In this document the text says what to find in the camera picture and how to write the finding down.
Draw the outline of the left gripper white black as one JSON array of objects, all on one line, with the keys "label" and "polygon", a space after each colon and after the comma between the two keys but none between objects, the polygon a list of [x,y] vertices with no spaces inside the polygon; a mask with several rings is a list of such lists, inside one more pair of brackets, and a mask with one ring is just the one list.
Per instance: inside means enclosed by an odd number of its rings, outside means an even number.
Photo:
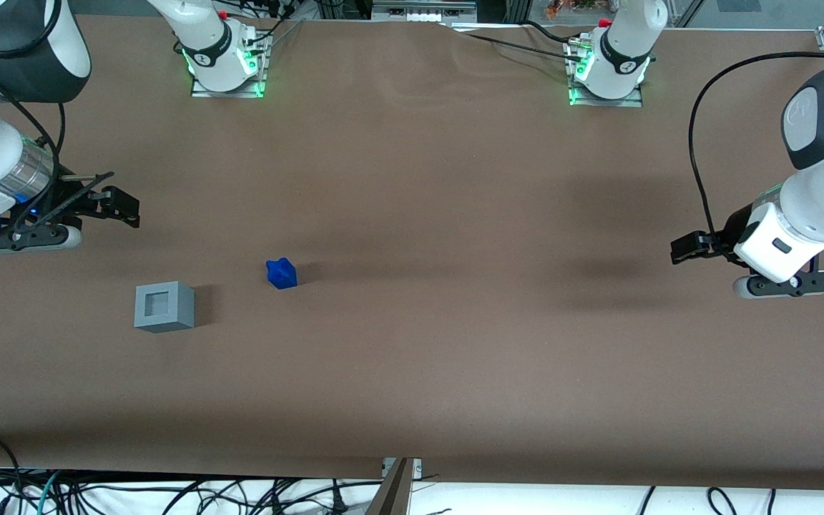
[{"label": "left gripper white black", "polygon": [[726,244],[749,268],[784,283],[824,251],[824,212],[780,202],[751,203],[732,214],[722,232],[689,232],[670,243],[671,264],[709,260]]}]

